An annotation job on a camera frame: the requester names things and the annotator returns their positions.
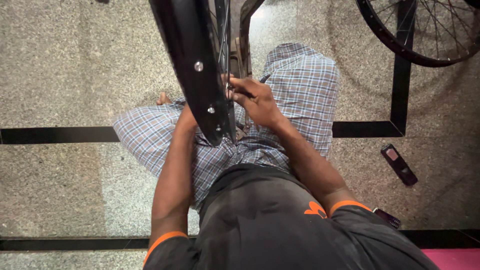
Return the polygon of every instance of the man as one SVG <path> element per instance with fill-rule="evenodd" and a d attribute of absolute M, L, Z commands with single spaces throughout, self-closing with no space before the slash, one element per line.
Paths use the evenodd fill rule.
<path fill-rule="evenodd" d="M 158 109 L 114 122 L 142 164 L 161 167 L 144 269 L 437 269 L 358 202 L 322 156 L 335 108 L 334 64 L 285 44 L 267 58 L 270 86 L 231 78 L 239 112 L 261 127 L 235 145 L 208 146 L 187 105 L 171 124 L 177 105 L 164 94 Z M 187 236 L 190 205 L 200 211 L 195 242 Z"/>

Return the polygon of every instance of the orange sleeve trim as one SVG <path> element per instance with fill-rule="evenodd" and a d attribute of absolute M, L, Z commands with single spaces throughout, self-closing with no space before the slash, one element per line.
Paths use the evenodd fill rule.
<path fill-rule="evenodd" d="M 332 206 L 332 208 L 330 209 L 329 211 L 329 217 L 332 216 L 333 212 L 335 212 L 335 210 L 337 210 L 339 207 L 342 207 L 342 206 L 345 206 L 345 205 L 356 205 L 356 206 L 360 206 L 362 208 L 365 208 L 367 209 L 368 211 L 372 211 L 370 210 L 370 208 L 366 207 L 365 205 L 359 203 L 359 202 L 356 202 L 356 201 L 341 201 L 341 202 L 337 202 L 336 204 L 334 204 Z"/>
<path fill-rule="evenodd" d="M 147 256 L 145 256 L 145 259 L 144 259 L 144 265 L 145 263 L 147 262 L 147 259 L 148 259 L 148 256 L 150 256 L 150 253 L 152 253 L 152 251 L 156 248 L 156 246 L 160 243 L 162 243 L 163 241 L 169 239 L 169 238 L 172 238 L 172 237 L 175 237 L 175 236 L 183 236 L 183 237 L 187 237 L 188 236 L 182 232 L 169 232 L 169 233 L 166 233 L 164 235 L 162 235 L 160 238 L 158 238 L 154 243 L 153 245 L 150 247 L 150 249 L 148 250 L 147 252 Z"/>

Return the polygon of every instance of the granite floor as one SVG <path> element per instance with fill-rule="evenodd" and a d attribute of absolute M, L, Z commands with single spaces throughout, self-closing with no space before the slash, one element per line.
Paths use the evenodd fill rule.
<path fill-rule="evenodd" d="M 6 0 L 0 7 L 1 128 L 107 126 L 121 112 L 153 104 L 160 91 L 181 94 L 147 1 Z M 250 33 L 254 77 L 276 45 L 303 42 L 337 62 L 336 121 L 389 119 L 394 54 L 353 1 L 267 0 Z M 329 159 L 358 198 L 397 216 L 403 229 L 480 229 L 479 59 L 412 66 L 406 137 L 333 139 Z M 380 155 L 387 143 L 419 178 L 414 187 L 403 186 Z M 156 179 L 119 143 L 2 145 L 0 177 L 1 237 L 149 234 Z M 189 234 L 197 233 L 192 212 Z M 125 254 L 143 256 L 0 256 L 11 269 L 54 269 L 48 260 Z M 132 263 L 117 269 L 139 267 Z"/>

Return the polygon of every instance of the plaid lungi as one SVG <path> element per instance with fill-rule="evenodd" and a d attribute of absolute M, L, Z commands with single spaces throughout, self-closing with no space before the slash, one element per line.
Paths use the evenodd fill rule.
<path fill-rule="evenodd" d="M 298 43 L 281 44 L 267 56 L 265 80 L 280 111 L 323 156 L 332 137 L 339 73 L 335 62 Z M 175 123 L 185 99 L 173 104 L 135 108 L 113 120 L 121 143 L 156 177 L 160 175 Z M 245 110 L 235 104 L 236 125 L 242 129 Z M 290 171 L 288 157 L 268 129 L 250 128 L 235 144 L 227 138 L 212 147 L 197 129 L 192 164 L 194 202 L 199 210 L 208 189 L 221 172 L 239 163 L 253 163 Z"/>

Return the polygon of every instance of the mobile phone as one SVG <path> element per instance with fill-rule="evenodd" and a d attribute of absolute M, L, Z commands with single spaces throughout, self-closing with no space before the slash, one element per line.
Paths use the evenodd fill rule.
<path fill-rule="evenodd" d="M 384 221 L 386 221 L 388 224 L 392 225 L 395 229 L 398 229 L 401 225 L 401 222 L 398 218 L 390 215 L 389 213 L 381 210 L 380 208 L 375 208 L 373 212 L 381 217 Z"/>
<path fill-rule="evenodd" d="M 392 144 L 388 144 L 382 148 L 380 153 L 405 185 L 413 185 L 418 182 L 415 174 Z"/>

